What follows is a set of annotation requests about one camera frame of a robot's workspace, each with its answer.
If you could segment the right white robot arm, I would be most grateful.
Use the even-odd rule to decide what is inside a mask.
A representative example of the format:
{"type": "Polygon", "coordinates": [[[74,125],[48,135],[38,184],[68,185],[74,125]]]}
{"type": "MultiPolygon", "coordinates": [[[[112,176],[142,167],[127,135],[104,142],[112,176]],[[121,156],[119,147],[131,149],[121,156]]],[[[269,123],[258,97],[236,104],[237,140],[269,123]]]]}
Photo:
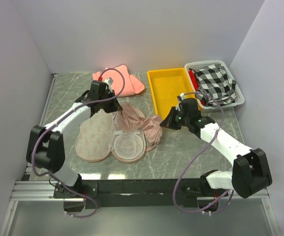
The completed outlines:
{"type": "Polygon", "coordinates": [[[232,165],[232,170],[212,170],[200,177],[200,190],[211,196],[217,189],[233,190],[246,199],[272,184],[266,153],[252,149],[225,132],[211,117],[202,116],[193,98],[179,101],[160,124],[163,128],[179,130],[187,127],[199,139],[211,144],[232,165]]]}

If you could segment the white plastic basket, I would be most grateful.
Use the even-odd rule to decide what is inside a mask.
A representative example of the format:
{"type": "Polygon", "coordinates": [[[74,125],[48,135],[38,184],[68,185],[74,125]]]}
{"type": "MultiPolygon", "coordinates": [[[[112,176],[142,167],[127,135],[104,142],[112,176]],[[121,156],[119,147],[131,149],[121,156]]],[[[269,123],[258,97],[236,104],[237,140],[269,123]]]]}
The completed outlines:
{"type": "Polygon", "coordinates": [[[206,60],[185,64],[184,69],[202,110],[242,105],[245,98],[227,65],[221,60],[206,60]]]}

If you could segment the red cloth in basket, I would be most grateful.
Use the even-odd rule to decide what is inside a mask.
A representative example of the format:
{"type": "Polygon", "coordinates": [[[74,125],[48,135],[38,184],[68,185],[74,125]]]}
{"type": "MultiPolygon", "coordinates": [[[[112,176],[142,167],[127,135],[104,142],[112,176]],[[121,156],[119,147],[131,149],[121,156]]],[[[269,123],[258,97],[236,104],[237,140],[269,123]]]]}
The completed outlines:
{"type": "Polygon", "coordinates": [[[198,86],[198,83],[197,83],[196,76],[195,76],[195,74],[194,74],[192,69],[189,70],[189,76],[190,76],[191,82],[192,82],[192,84],[194,86],[194,89],[198,90],[199,86],[198,86]]]}

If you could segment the pink mesh laundry bag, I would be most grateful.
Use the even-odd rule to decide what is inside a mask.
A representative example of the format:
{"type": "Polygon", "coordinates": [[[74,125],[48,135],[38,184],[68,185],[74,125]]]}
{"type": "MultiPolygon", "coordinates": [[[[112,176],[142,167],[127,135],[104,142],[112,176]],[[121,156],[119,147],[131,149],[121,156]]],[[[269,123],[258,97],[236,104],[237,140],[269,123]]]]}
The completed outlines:
{"type": "Polygon", "coordinates": [[[77,155],[87,162],[99,162],[113,155],[123,163],[140,160],[146,153],[146,141],[141,130],[125,133],[116,124],[118,113],[100,110],[80,125],[75,142],[77,155]]]}

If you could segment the black base beam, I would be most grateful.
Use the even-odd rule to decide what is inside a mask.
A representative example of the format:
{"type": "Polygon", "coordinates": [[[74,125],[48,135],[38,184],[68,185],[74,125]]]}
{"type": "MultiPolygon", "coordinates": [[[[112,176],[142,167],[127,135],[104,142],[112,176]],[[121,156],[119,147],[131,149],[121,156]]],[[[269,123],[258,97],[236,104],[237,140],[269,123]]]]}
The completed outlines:
{"type": "MultiPolygon", "coordinates": [[[[176,179],[83,180],[76,191],[94,199],[99,207],[172,206],[176,179]]],[[[176,202],[197,207],[199,198],[213,199],[225,192],[203,184],[200,178],[184,178],[176,191],[176,202]]]]}

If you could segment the aluminium rail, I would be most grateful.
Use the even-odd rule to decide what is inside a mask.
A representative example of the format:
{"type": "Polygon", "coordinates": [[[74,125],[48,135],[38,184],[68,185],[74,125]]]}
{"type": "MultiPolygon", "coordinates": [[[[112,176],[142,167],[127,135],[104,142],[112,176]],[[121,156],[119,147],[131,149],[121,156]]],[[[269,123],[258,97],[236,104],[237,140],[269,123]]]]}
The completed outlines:
{"type": "MultiPolygon", "coordinates": [[[[13,187],[11,201],[81,201],[81,199],[55,199],[55,187],[47,181],[16,181],[13,187]]],[[[268,191],[261,190],[248,199],[269,199],[268,191]]]]}

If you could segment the pink pleated skirt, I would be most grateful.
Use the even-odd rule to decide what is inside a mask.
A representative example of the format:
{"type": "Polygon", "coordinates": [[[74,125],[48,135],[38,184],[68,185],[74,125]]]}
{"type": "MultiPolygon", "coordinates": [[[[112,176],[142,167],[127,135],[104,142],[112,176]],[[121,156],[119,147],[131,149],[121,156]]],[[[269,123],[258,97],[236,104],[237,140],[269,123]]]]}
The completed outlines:
{"type": "Polygon", "coordinates": [[[99,80],[102,78],[103,81],[107,78],[111,78],[113,80],[112,89],[115,94],[118,94],[124,85],[124,89],[119,97],[137,95],[145,90],[144,84],[135,75],[129,74],[126,65],[120,65],[116,67],[115,70],[108,70],[106,67],[104,74],[102,74],[102,71],[93,73],[92,79],[99,80]]]}

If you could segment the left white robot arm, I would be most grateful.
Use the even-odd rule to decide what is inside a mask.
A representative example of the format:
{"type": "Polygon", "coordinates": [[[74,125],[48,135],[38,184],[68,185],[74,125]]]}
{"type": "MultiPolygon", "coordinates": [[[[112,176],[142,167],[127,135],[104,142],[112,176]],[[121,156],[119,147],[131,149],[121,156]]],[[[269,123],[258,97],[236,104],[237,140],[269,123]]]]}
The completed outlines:
{"type": "Polygon", "coordinates": [[[34,126],[30,132],[26,159],[32,171],[38,177],[48,175],[61,182],[73,198],[83,192],[82,177],[65,164],[64,139],[99,111],[121,111],[112,84],[112,78],[92,81],[64,114],[45,126],[34,126]]]}

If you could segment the black white checkered cloth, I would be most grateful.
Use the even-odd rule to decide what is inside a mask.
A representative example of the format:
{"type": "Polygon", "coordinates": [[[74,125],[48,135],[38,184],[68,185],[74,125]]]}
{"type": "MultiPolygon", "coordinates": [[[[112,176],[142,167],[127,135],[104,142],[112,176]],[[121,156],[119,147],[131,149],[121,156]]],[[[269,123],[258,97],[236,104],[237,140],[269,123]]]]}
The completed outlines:
{"type": "Polygon", "coordinates": [[[236,85],[221,64],[212,64],[195,69],[199,93],[196,97],[207,107],[225,106],[235,102],[236,85]]]}

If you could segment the yellow plastic tray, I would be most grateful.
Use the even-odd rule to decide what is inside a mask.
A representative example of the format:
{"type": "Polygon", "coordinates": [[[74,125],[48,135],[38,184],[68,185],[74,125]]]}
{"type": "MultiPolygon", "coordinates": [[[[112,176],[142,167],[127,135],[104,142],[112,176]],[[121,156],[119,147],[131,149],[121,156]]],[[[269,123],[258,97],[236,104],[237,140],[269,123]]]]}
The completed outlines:
{"type": "Polygon", "coordinates": [[[193,91],[184,68],[150,70],[147,76],[155,113],[162,119],[177,105],[177,96],[193,91]]]}

